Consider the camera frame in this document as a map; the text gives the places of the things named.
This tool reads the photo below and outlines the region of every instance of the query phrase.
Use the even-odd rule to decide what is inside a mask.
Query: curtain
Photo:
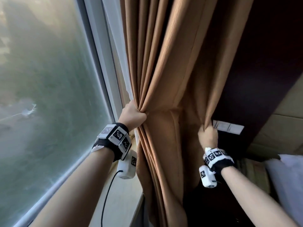
[[[149,112],[137,174],[154,226],[187,226],[208,126],[253,0],[120,0],[132,92]]]

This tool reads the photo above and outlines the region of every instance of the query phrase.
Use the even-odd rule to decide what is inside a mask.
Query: forearm
[[[233,166],[223,168],[222,177],[256,227],[297,227],[279,204]]]
[[[98,203],[114,153],[91,153],[53,195],[36,217],[36,226],[88,226]]]

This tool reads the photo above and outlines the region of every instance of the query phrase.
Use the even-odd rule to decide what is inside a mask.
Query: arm
[[[129,130],[145,120],[146,114],[133,101],[119,118]],[[31,227],[88,226],[113,160],[114,153],[106,147],[91,153],[52,196]]]
[[[218,146],[218,131],[210,126],[198,132],[200,144],[206,147]],[[263,190],[248,180],[233,166],[225,167],[221,175],[239,202],[242,209],[256,227],[297,227],[285,211]]]

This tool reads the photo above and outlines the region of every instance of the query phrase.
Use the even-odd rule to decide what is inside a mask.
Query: foggy view
[[[109,123],[74,0],[0,0],[0,226]]]

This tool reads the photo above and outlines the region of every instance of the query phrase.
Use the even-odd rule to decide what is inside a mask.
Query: black cable
[[[101,227],[103,227],[103,224],[102,224],[102,222],[103,222],[103,213],[104,213],[104,208],[105,208],[105,203],[106,203],[106,200],[107,200],[108,192],[109,192],[109,189],[110,189],[111,186],[112,186],[112,183],[113,183],[113,181],[114,181],[114,179],[115,179],[115,176],[116,176],[119,172],[123,172],[123,170],[119,170],[119,171],[117,171],[117,172],[115,173],[115,175],[114,175],[114,177],[113,177],[113,179],[112,179],[112,182],[111,182],[111,184],[109,185],[109,188],[108,188],[108,191],[107,191],[105,200],[104,200],[104,205],[103,205],[103,210],[102,210],[102,215],[101,215]]]

